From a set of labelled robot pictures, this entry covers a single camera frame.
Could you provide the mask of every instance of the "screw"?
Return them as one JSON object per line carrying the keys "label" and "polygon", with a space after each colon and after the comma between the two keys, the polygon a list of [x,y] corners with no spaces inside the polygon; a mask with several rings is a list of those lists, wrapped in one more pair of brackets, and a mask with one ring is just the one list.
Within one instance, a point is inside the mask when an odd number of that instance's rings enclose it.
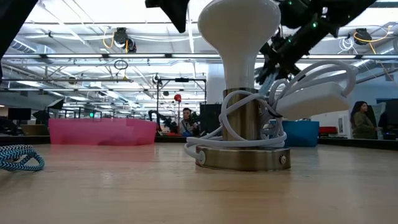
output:
{"label": "screw", "polygon": [[281,156],[279,157],[279,162],[280,162],[282,165],[284,165],[284,164],[286,163],[286,156],[285,156],[285,155],[281,155]]}

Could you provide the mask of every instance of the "computer monitor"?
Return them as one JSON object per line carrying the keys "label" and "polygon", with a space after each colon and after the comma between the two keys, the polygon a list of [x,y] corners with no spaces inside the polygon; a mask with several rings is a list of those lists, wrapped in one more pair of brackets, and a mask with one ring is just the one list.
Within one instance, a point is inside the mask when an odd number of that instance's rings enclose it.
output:
{"label": "computer monitor", "polygon": [[388,125],[398,126],[398,100],[386,102],[386,115]]}
{"label": "computer monitor", "polygon": [[30,120],[32,109],[30,108],[8,108],[8,119],[10,120]]}

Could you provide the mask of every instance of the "white bulb-shaped object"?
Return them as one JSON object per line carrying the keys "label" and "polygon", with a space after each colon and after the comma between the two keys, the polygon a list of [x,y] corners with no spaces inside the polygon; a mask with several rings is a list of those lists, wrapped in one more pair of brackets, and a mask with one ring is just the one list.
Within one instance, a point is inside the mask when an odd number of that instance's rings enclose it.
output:
{"label": "white bulb-shaped object", "polygon": [[227,89],[254,88],[256,57],[279,24],[271,0],[214,0],[202,10],[198,28],[223,60]]}

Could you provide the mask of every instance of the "metal cylinder base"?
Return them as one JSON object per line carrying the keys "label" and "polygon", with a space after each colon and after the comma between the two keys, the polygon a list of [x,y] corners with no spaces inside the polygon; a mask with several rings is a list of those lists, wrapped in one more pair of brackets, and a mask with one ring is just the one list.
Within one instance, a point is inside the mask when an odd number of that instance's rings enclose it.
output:
{"label": "metal cylinder base", "polygon": [[197,146],[205,153],[205,161],[196,165],[212,169],[235,171],[272,171],[290,168],[290,149],[225,148]]}
{"label": "metal cylinder base", "polygon": [[[224,97],[228,94],[244,90],[250,93],[257,93],[256,89],[252,88],[231,88],[224,90]],[[234,95],[229,101],[227,107],[232,106],[238,101],[248,97],[244,94]],[[240,108],[232,111],[228,116],[229,125],[232,129],[246,140],[259,140],[260,139],[260,106],[257,100],[252,100],[249,103],[241,106]],[[223,127],[223,139],[224,141],[235,141],[236,139]]]}

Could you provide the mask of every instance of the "red object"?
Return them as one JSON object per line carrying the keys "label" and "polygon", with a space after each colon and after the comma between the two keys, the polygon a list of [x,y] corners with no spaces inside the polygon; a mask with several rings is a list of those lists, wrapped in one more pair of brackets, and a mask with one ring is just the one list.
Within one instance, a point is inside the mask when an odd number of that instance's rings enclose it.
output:
{"label": "red object", "polygon": [[336,127],[319,127],[320,134],[337,134]]}
{"label": "red object", "polygon": [[177,102],[179,102],[179,103],[181,103],[181,95],[176,94],[176,95],[174,96],[174,100],[177,101]]}
{"label": "red object", "polygon": [[175,134],[175,133],[167,133],[167,136],[182,136],[182,134]]}
{"label": "red object", "polygon": [[52,144],[140,146],[155,142],[156,122],[127,118],[50,119]]}

